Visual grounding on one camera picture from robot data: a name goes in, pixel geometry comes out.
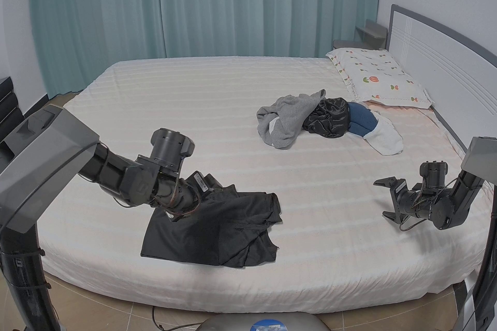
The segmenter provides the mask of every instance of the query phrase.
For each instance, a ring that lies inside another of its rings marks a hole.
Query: pillowcase
[[[385,49],[334,49],[326,54],[356,102],[428,109],[428,93]]]

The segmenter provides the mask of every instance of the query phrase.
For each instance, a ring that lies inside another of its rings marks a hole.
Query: gray sweater
[[[257,112],[257,131],[264,143],[277,149],[289,146],[297,138],[308,115],[326,96],[325,90],[312,95],[287,95],[271,106],[263,106]]]

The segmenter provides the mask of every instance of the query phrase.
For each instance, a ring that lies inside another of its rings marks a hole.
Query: blue sticker
[[[256,322],[250,331],[288,331],[288,329],[282,322],[266,319]]]

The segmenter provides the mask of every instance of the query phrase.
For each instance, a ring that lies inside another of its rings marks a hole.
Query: bed
[[[395,12],[391,53],[425,84],[412,61],[417,52],[406,44],[422,41],[424,33],[416,36],[411,28],[408,35],[402,18],[427,21],[407,16],[407,10]],[[436,48],[445,54],[444,41],[453,39],[436,31]],[[327,58],[169,58],[108,68],[66,108],[122,156],[148,155],[152,132],[166,127],[196,144],[182,176],[199,170],[240,191],[275,192],[283,222],[272,226],[269,236],[279,247],[277,259],[233,269],[142,258],[152,209],[121,208],[97,185],[75,177],[38,223],[46,271],[123,300],[223,313],[334,312],[415,299],[463,280],[485,250],[488,186],[463,225],[438,231],[425,222],[403,233],[382,217],[392,205],[388,191],[372,184],[395,175],[414,185],[426,160],[445,160],[451,180],[460,171],[468,136],[483,135],[492,126],[481,123],[467,130],[455,123],[457,131],[450,134],[431,110],[371,104],[403,137],[401,154],[381,156],[349,133],[325,139],[303,131],[288,150],[264,144],[255,117],[260,106],[323,88],[328,97],[351,99]],[[434,97],[435,109],[437,103],[448,106]],[[444,108],[440,119],[444,116],[452,128],[449,113]]]

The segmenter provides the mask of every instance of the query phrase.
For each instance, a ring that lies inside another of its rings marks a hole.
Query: beige floor
[[[50,102],[63,106],[77,94],[69,93]],[[69,331],[153,331],[151,307],[125,302],[94,294],[47,275],[52,285],[50,296]],[[0,281],[0,309],[3,331],[22,330],[24,324],[8,292],[5,281]],[[164,328],[201,322],[212,314],[159,308],[156,319]],[[449,331],[457,318],[455,295],[452,287],[439,294],[372,308],[319,315],[332,330],[347,331]],[[196,327],[183,328],[191,331]]]

